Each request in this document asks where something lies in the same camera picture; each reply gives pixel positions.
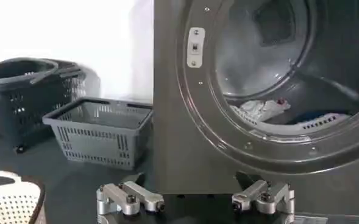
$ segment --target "hex bolt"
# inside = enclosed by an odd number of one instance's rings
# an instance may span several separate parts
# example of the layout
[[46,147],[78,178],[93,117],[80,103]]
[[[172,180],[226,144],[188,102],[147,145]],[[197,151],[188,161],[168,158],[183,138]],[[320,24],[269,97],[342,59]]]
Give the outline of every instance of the hex bolt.
[[241,204],[238,203],[237,201],[234,201],[234,202],[232,203],[232,209],[233,209],[233,211],[234,211],[235,213],[241,212]]
[[133,204],[133,203],[135,203],[136,202],[136,197],[135,196],[133,196],[133,195],[128,195],[127,197],[126,197],[126,203],[128,203],[128,204]]
[[159,201],[158,203],[156,203],[156,211],[157,212],[163,212],[165,210],[165,203],[162,201]]
[[262,201],[271,201],[271,195],[267,192],[264,192],[264,193],[260,194],[260,199]]

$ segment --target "metal panel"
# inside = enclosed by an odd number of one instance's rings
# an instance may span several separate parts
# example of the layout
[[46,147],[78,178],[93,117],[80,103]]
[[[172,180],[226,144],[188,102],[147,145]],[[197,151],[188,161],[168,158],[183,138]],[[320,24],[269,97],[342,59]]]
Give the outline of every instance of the metal panel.
[[[155,1],[154,170],[158,190],[165,194],[234,193],[240,189],[233,176],[242,170],[290,183],[299,212],[359,215],[359,116],[312,134],[311,142],[277,144],[250,135],[251,128],[228,110],[214,72],[213,32],[231,3]],[[207,34],[199,69],[187,67],[184,59],[190,27],[203,27]]]

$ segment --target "wheel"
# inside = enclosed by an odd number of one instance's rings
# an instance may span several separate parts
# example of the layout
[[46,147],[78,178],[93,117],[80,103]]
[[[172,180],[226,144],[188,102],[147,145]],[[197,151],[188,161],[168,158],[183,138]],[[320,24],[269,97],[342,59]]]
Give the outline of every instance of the wheel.
[[16,146],[16,147],[14,147],[14,152],[15,152],[16,154],[24,153],[24,152],[25,152],[25,148],[23,147],[23,145]]

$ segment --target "white laundry basket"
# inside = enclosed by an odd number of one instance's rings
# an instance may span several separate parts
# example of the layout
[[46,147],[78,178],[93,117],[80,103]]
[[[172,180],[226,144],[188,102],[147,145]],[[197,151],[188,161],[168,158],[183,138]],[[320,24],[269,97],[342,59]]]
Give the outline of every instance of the white laundry basket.
[[0,171],[14,183],[0,185],[0,224],[46,223],[44,187],[15,173]]

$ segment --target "dryer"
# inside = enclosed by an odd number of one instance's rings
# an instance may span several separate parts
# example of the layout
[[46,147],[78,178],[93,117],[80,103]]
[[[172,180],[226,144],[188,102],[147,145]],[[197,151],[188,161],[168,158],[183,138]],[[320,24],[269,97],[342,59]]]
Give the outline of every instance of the dryer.
[[359,0],[155,0],[154,29],[160,192],[238,192],[242,171],[292,185],[298,212],[359,215]]

